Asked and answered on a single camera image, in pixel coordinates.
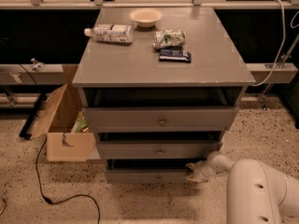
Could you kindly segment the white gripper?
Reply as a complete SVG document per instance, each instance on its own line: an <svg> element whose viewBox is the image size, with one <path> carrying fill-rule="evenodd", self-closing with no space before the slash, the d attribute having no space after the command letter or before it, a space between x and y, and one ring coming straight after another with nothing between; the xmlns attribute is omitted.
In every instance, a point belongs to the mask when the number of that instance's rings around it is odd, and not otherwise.
<svg viewBox="0 0 299 224"><path fill-rule="evenodd" d="M199 161L185 166L193 170L193 175L187 175L186 179L196 183L206 183L211 177L229 172L229 163L225 161Z"/></svg>

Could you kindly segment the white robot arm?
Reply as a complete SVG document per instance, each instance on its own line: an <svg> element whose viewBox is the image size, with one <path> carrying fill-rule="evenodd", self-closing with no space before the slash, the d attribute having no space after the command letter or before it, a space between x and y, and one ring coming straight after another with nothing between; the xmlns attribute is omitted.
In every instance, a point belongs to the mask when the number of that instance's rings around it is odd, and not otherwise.
<svg viewBox="0 0 299 224"><path fill-rule="evenodd" d="M191 170L187 179L198 183L227 175L227 224L281 224L283 216L299 217L299 180L262 161L233 161L213 151L186 166Z"/></svg>

